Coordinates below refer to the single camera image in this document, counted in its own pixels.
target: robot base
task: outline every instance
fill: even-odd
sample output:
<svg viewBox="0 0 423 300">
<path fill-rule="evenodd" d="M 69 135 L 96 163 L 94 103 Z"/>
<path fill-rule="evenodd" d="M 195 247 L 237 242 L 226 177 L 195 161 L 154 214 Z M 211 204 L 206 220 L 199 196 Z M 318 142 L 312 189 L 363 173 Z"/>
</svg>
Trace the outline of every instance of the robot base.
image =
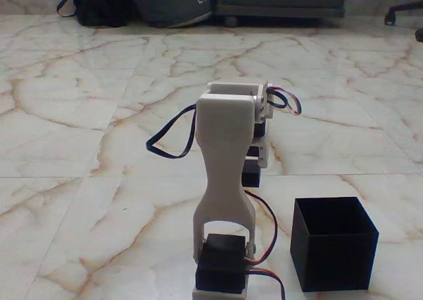
<svg viewBox="0 0 423 300">
<path fill-rule="evenodd" d="M 192 292 L 192 300 L 246 300 L 247 287 L 248 285 L 245 286 L 245 289 L 240 295 L 235 293 L 203 291 L 203 290 L 197 290 L 196 288 L 194 288 Z"/>
</svg>

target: black cube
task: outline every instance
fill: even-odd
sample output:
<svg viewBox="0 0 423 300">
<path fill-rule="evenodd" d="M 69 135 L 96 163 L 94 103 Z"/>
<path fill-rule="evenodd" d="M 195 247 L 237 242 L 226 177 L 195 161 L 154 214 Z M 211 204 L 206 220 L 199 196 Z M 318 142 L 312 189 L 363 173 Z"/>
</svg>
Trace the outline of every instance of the black cube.
<svg viewBox="0 0 423 300">
<path fill-rule="evenodd" d="M 368 289 L 378 237 L 357 198 L 296 199 L 291 255 L 302 290 Z"/>
</svg>

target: black wire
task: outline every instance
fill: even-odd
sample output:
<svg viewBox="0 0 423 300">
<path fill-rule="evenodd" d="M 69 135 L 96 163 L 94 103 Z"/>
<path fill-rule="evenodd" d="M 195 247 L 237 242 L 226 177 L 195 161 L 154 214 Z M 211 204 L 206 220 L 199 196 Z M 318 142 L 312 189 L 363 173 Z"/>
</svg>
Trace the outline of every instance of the black wire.
<svg viewBox="0 0 423 300">
<path fill-rule="evenodd" d="M 190 112 L 191 110 L 194 110 L 194 116 L 192 117 L 190 137 L 188 138 L 188 142 L 186 143 L 184 151 L 180 155 L 175 156 L 175 155 L 171 155 L 170 153 L 167 153 L 166 151 L 163 151 L 163 150 L 155 147 L 154 144 L 156 142 L 158 142 L 160 139 L 162 139 L 164 135 L 166 135 L 166 133 L 172 128 L 173 124 L 182 115 L 184 115 L 187 112 Z M 162 157 L 168 158 L 168 159 L 179 159 L 179 158 L 185 157 L 190 152 L 192 144 L 194 142 L 194 136 L 195 136 L 195 132 L 196 132 L 196 114 L 197 114 L 197 109 L 196 109 L 195 104 L 186 107 L 178 115 L 176 115 L 174 118 L 172 118 L 172 120 L 170 120 L 170 122 L 167 123 L 165 125 L 165 127 L 163 127 L 158 133 L 156 133 L 152 138 L 150 138 L 145 143 L 147 150 L 152 152 L 152 153 L 155 153 L 156 155 L 159 155 L 159 156 L 162 156 Z"/>
<path fill-rule="evenodd" d="M 269 213 L 273 217 L 273 222 L 274 222 L 274 225 L 275 225 L 275 230 L 274 230 L 272 242 L 270 243 L 270 246 L 268 247 L 267 251 L 264 253 L 262 258 L 260 259 L 260 262 L 255 264 L 255 265 L 258 265 L 258 264 L 261 264 L 262 262 L 264 262 L 269 257 L 270 253 L 272 252 L 273 248 L 275 247 L 276 240 L 278 239 L 278 220 L 276 219 L 276 215 L 275 215 L 275 213 L 273 213 L 272 208 L 267 204 L 266 201 L 264 201 L 263 198 L 261 198 L 260 196 L 257 196 L 256 194 L 254 194 L 254 193 L 252 193 L 248 190 L 244 190 L 244 191 L 249 196 L 253 197 L 254 199 L 256 199 L 260 202 L 262 202 L 264 204 L 264 206 L 266 206 L 266 209 L 269 211 Z"/>
<path fill-rule="evenodd" d="M 282 100 L 282 102 L 284 102 L 284 104 L 278 104 L 278 103 L 275 103 L 272 100 L 267 100 L 268 103 L 270 105 L 272 105 L 273 107 L 276 107 L 276 108 L 286 108 L 288 106 L 288 99 L 281 92 L 275 91 L 274 89 L 268 89 L 267 90 L 267 94 L 274 95 L 274 96 L 280 98 Z"/>
<path fill-rule="evenodd" d="M 280 295 L 282 300 L 285 300 L 285 287 L 284 284 L 282 283 L 282 280 L 276 275 L 276 274 L 271 274 L 270 272 L 262 272 L 260 270 L 249 270 L 247 271 L 247 275 L 258 275 L 258 276 L 265 276 L 265 277 L 271 277 L 275 280 L 277 280 L 280 284 Z"/>
</svg>

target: chair wheel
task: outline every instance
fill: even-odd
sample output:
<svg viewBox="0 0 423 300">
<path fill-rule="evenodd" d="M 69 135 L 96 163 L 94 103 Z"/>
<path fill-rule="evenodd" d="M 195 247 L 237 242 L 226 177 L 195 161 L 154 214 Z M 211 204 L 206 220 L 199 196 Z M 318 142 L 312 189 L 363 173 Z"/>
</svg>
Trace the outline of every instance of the chair wheel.
<svg viewBox="0 0 423 300">
<path fill-rule="evenodd" d="M 227 28 L 235 28 L 236 26 L 238 26 L 238 18 L 235 16 L 226 16 L 225 26 Z"/>
<path fill-rule="evenodd" d="M 423 28 L 416 31 L 416 40 L 423 42 Z"/>
<path fill-rule="evenodd" d="M 397 20 L 397 17 L 395 16 L 395 13 L 389 12 L 385 16 L 385 25 L 394 26 L 396 20 Z"/>
</svg>

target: black backpack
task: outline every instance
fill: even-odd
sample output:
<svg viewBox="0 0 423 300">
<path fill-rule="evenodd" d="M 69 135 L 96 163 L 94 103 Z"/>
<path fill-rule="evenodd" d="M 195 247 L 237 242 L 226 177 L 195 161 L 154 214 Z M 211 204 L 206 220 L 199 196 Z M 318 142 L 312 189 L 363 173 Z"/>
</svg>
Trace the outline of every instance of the black backpack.
<svg viewBox="0 0 423 300">
<path fill-rule="evenodd" d="M 57 7 L 60 9 L 68 0 L 62 0 Z M 83 26 L 109 26 L 121 27 L 128 23 L 132 15 L 132 0 L 73 0 L 76 7 L 72 15 L 77 16 L 78 22 Z"/>
</svg>

